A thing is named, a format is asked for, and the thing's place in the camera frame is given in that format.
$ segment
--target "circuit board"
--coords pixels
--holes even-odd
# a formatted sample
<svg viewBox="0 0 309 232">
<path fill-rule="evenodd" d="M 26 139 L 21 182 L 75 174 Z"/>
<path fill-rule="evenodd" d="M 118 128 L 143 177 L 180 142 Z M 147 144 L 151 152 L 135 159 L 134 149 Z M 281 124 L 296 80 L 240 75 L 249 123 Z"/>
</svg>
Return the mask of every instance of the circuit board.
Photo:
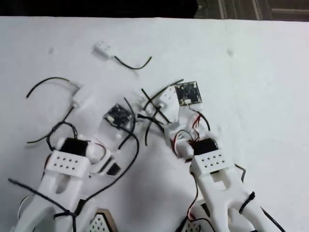
<svg viewBox="0 0 309 232">
<path fill-rule="evenodd" d="M 175 85 L 175 89 L 180 106 L 202 103 L 196 81 Z"/>
<path fill-rule="evenodd" d="M 116 104 L 103 118 L 113 125 L 123 127 L 130 121 L 132 114 L 121 105 Z"/>
</svg>

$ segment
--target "white table surface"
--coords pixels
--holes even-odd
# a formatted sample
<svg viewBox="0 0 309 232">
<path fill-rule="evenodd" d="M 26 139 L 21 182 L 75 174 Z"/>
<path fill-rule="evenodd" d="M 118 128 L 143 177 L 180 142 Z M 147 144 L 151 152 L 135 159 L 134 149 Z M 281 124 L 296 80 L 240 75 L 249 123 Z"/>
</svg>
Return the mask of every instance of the white table surface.
<svg viewBox="0 0 309 232">
<path fill-rule="evenodd" d="M 204 113 L 226 152 L 247 168 L 248 188 L 286 231 L 309 231 L 308 23 L 0 17 L 0 31 L 1 231 L 16 223 L 19 201 L 28 194 L 7 178 L 36 188 L 49 154 L 45 142 L 26 141 L 45 135 L 70 105 L 74 88 L 54 82 L 26 100 L 29 89 L 50 76 L 100 82 L 107 108 L 141 87 L 152 94 L 181 78 L 198 81 Z M 92 53 L 102 39 L 132 65 L 153 59 L 136 72 L 103 61 Z M 68 121 L 76 118 L 73 113 Z M 148 147 L 141 139 L 132 169 L 97 198 L 120 232 L 174 231 L 195 194 L 188 164 L 162 138 L 149 138 Z M 123 163 L 132 158 L 134 142 L 125 150 Z M 108 181 L 88 183 L 85 195 Z"/>
</svg>

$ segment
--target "white bracket with holes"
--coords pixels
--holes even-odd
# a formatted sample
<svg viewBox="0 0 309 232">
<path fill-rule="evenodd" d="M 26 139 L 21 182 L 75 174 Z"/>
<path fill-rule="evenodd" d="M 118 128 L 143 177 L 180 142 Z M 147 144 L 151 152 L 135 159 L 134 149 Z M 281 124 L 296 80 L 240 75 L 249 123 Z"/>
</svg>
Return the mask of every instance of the white bracket with holes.
<svg viewBox="0 0 309 232">
<path fill-rule="evenodd" d="M 221 149 L 194 156 L 190 172 L 193 173 L 202 192 L 210 212 L 209 220 L 216 232 L 248 232 L 254 229 L 259 232 L 277 231 L 255 199 L 246 205 L 242 214 L 238 213 L 250 192 L 240 180 L 231 159 Z M 221 182 L 224 188 L 218 188 L 218 182 Z M 232 226 L 237 224 L 235 221 L 241 222 L 241 227 L 231 230 Z"/>
<path fill-rule="evenodd" d="M 58 202 L 74 212 L 81 199 L 84 180 L 90 171 L 90 161 L 86 157 L 54 151 L 47 163 L 38 192 Z M 88 201 L 76 218 L 77 232 L 84 232 L 94 217 L 97 206 L 94 200 Z M 56 205 L 35 195 L 32 202 L 22 212 L 14 232 L 32 232 L 47 216 L 63 213 Z M 71 232 L 72 217 L 55 219 L 55 231 Z"/>
<path fill-rule="evenodd" d="M 102 214 L 97 214 L 85 232 L 111 232 Z"/>
</svg>

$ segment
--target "dark floor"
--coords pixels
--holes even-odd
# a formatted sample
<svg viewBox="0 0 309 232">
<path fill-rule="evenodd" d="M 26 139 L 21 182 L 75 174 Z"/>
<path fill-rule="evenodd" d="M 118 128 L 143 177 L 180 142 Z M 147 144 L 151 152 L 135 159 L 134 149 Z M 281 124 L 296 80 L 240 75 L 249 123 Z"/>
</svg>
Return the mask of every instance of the dark floor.
<svg viewBox="0 0 309 232">
<path fill-rule="evenodd" d="M 309 21 L 309 0 L 197 0 L 195 18 Z"/>
</svg>

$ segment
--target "white connector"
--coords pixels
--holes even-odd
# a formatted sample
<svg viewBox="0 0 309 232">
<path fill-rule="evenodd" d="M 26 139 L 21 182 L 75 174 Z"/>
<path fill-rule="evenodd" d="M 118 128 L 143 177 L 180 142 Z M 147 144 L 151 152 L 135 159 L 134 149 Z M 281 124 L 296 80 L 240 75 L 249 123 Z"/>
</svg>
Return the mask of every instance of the white connector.
<svg viewBox="0 0 309 232">
<path fill-rule="evenodd" d="M 107 43 L 105 43 L 103 40 L 97 42 L 94 45 L 94 50 L 104 56 L 105 58 L 112 58 L 114 57 L 114 54 L 112 52 L 111 46 L 109 46 Z"/>
</svg>

